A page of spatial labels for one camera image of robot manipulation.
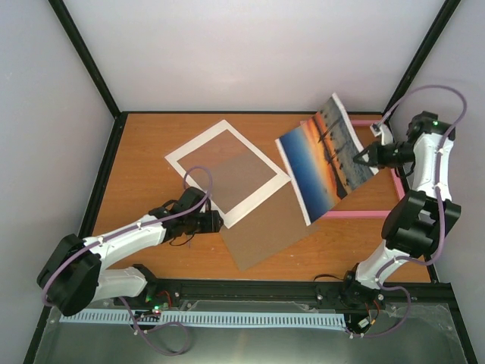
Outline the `yellow handled screwdriver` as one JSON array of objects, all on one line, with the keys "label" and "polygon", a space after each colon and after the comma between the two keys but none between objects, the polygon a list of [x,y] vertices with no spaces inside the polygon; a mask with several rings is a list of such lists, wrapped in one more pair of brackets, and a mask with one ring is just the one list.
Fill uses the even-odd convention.
[{"label": "yellow handled screwdriver", "polygon": [[194,238],[194,235],[189,236],[189,238],[185,241],[185,245],[187,245],[190,248],[190,241]]}]

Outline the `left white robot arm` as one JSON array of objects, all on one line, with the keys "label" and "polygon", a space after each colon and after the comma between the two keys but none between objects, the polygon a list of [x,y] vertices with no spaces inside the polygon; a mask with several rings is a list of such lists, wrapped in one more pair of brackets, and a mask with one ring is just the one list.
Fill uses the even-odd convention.
[{"label": "left white robot arm", "polygon": [[113,264],[183,235],[217,233],[223,223],[208,194],[188,187],[179,199],[168,200],[110,233],[84,238],[68,234],[38,275],[42,301],[65,316],[75,315],[95,301],[115,297],[132,297],[141,305],[149,305],[158,295],[152,273],[141,265],[114,269]]}]

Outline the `pink picture frame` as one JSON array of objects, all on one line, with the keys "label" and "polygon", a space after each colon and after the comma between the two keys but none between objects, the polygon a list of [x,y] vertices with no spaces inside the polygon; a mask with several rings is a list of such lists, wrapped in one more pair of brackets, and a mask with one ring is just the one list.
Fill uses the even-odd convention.
[{"label": "pink picture frame", "polygon": [[[353,127],[370,127],[374,120],[370,119],[352,119],[351,123]],[[390,175],[393,180],[394,190],[398,200],[400,200],[404,195],[404,187],[401,180],[396,175],[393,169],[390,170]],[[330,210],[322,216],[322,218],[385,218],[388,216],[390,211],[387,210]]]}]

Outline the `white mat board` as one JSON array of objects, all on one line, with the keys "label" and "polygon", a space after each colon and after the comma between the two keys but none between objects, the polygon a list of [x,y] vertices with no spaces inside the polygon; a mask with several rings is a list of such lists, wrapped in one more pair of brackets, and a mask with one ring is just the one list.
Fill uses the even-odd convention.
[{"label": "white mat board", "polygon": [[231,228],[290,177],[228,121],[222,120],[165,156],[191,187],[211,188],[211,202]]}]

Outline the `sunset photo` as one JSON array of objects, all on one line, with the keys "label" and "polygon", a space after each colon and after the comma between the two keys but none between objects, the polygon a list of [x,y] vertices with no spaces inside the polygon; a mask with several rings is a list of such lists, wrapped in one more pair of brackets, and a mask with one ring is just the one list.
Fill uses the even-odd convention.
[{"label": "sunset photo", "polygon": [[321,109],[275,140],[306,225],[378,173],[353,158],[364,150],[336,93]]}]

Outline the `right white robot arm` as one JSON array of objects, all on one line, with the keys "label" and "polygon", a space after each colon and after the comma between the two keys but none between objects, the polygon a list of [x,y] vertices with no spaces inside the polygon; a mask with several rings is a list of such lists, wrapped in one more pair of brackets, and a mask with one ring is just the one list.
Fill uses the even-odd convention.
[{"label": "right white robot arm", "polygon": [[384,281],[405,263],[437,256],[461,215],[448,188],[449,153],[455,141],[452,125],[423,111],[412,118],[406,136],[404,142],[374,142],[353,158],[359,165],[377,168],[409,163],[415,181],[386,217],[382,243],[346,272],[340,298],[349,308],[373,303]]}]

